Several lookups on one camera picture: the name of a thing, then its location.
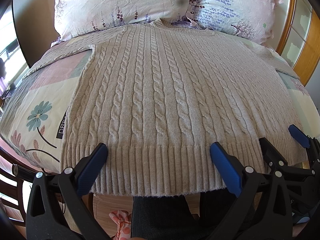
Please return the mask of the beige cable-knit sweater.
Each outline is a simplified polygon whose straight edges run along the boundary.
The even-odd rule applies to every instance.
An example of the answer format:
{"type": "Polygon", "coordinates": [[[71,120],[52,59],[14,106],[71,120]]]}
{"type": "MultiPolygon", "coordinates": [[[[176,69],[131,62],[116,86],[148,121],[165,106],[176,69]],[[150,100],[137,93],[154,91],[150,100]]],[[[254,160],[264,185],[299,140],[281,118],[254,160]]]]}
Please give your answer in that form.
{"type": "Polygon", "coordinates": [[[300,126],[279,71],[292,73],[260,45],[161,20],[77,37],[48,50],[31,68],[91,49],[71,104],[62,168],[99,143],[108,159],[92,191],[172,196],[224,183],[210,159],[219,142],[240,162],[264,172],[260,138],[290,165],[306,160],[289,126],[300,126]]]}

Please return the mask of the left floral pink pillow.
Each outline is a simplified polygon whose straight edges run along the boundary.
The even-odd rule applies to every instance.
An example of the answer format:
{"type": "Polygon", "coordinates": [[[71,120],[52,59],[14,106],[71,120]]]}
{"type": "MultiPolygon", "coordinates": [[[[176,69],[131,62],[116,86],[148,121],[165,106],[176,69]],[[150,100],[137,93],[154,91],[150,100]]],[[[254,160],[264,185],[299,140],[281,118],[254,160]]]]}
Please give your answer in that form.
{"type": "Polygon", "coordinates": [[[162,18],[178,22],[189,0],[55,0],[54,28],[61,40],[97,30],[162,18]]]}

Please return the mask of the right floral blue pillow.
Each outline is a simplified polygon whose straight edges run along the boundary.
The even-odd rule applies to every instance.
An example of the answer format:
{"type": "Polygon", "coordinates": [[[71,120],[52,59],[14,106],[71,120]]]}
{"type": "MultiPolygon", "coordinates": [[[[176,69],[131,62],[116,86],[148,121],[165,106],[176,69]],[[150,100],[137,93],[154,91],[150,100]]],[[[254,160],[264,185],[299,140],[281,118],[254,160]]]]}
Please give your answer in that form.
{"type": "Polygon", "coordinates": [[[273,37],[275,9],[282,0],[190,0],[191,26],[265,43],[273,37]]]}

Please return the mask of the dark wooden headboard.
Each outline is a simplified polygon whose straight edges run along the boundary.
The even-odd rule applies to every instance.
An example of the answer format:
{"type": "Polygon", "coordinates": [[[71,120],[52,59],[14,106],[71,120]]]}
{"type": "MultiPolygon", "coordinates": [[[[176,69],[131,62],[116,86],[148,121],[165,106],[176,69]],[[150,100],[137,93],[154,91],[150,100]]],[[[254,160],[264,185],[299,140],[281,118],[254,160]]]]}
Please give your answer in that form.
{"type": "Polygon", "coordinates": [[[13,0],[12,13],[18,43],[31,67],[57,40],[54,28],[55,0],[13,0]]]}

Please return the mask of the pink patterned slipper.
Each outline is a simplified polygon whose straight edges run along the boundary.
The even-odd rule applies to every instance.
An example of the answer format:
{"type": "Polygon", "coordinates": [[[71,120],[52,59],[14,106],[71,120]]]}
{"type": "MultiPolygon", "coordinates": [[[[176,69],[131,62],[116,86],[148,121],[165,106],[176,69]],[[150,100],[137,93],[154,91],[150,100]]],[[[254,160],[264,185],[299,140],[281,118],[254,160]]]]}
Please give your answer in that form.
{"type": "Polygon", "coordinates": [[[117,231],[112,239],[126,240],[131,238],[131,214],[126,210],[109,213],[109,217],[117,225],[117,231]]]}

